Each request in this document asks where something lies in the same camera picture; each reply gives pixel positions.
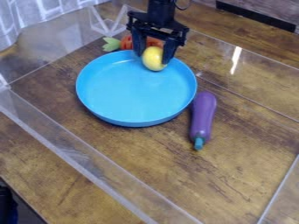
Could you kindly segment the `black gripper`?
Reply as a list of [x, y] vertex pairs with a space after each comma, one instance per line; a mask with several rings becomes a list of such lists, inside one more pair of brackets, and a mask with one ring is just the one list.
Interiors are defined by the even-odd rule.
[[147, 36], [163, 40], [163, 64], [174, 58], [179, 46], [184, 46], [190, 28], [174, 18], [175, 12], [150, 10], [148, 12], [130, 11], [127, 29], [132, 34], [134, 50], [138, 56], [146, 50]]

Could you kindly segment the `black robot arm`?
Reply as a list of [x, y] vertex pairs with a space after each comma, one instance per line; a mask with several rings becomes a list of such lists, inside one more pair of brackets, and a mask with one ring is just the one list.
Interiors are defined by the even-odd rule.
[[127, 29], [131, 31], [134, 51], [142, 56], [146, 51], [147, 38], [163, 41], [163, 64], [174, 58], [179, 46], [184, 46], [190, 28], [180, 24], [174, 16], [180, 9], [176, 0], [148, 0], [147, 12], [127, 13]]

